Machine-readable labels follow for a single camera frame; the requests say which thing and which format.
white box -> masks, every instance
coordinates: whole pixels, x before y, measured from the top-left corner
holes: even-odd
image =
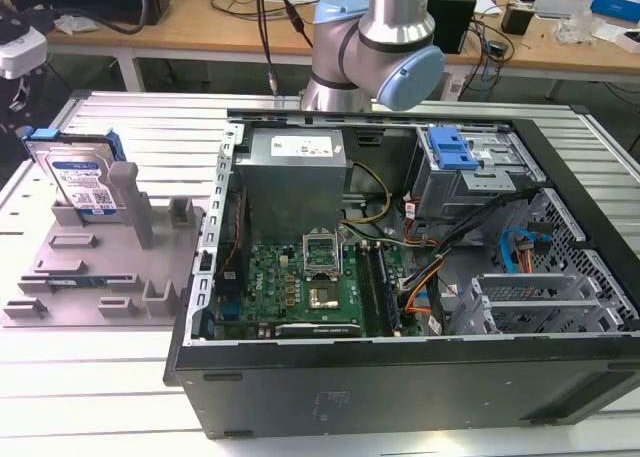
[[[633,34],[636,39],[632,39],[628,37],[626,34]],[[616,38],[616,45],[622,47],[627,52],[631,52],[632,54],[640,54],[640,31],[632,30],[629,32],[625,32],[624,34],[620,34]]]

aluminum extrusion table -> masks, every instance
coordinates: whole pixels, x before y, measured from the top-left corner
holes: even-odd
[[[296,99],[278,106],[296,108]],[[154,203],[206,205],[227,108],[270,97],[94,92],[52,126],[113,127]],[[589,115],[565,106],[430,102],[427,115],[532,118],[631,247],[640,253],[640,168]],[[54,188],[25,162],[0,192],[0,304],[53,222]],[[229,456],[640,455],[640,390],[571,427],[484,429],[245,441],[207,440],[180,388],[162,383],[171,329],[0,329],[2,455]]]

power supply label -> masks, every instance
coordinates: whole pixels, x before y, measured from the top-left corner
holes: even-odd
[[[96,162],[53,162],[52,171],[76,209],[102,213],[117,208],[111,191],[100,182],[102,172]]]
[[[331,137],[276,135],[271,138],[272,157],[333,157]]]

yellow wire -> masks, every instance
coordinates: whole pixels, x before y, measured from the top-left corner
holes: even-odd
[[[391,193],[389,192],[389,189],[384,184],[380,176],[376,174],[373,170],[371,170],[369,167],[367,167],[361,162],[354,162],[353,165],[354,167],[360,167],[362,170],[367,172],[371,177],[373,177],[373,179],[376,182],[380,184],[380,186],[384,189],[384,195],[385,195],[386,201],[385,201],[384,207],[382,208],[382,211],[379,214],[372,215],[371,217],[363,217],[361,219],[342,219],[340,220],[340,222],[344,224],[369,224],[371,222],[377,222],[380,219],[382,219],[385,215],[387,215],[387,212],[389,212],[389,209],[391,208]]]

blue cable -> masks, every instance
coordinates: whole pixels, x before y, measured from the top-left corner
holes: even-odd
[[[540,238],[543,242],[551,241],[550,235],[539,234],[538,236],[536,236],[535,234],[522,228],[506,229],[502,231],[502,234],[500,234],[500,252],[502,253],[502,260],[504,261],[504,266],[507,268],[507,272],[510,274],[516,273],[516,268],[513,265],[513,262],[511,261],[511,252],[509,252],[509,236],[511,234],[524,235],[531,242],[535,242],[537,238]]]

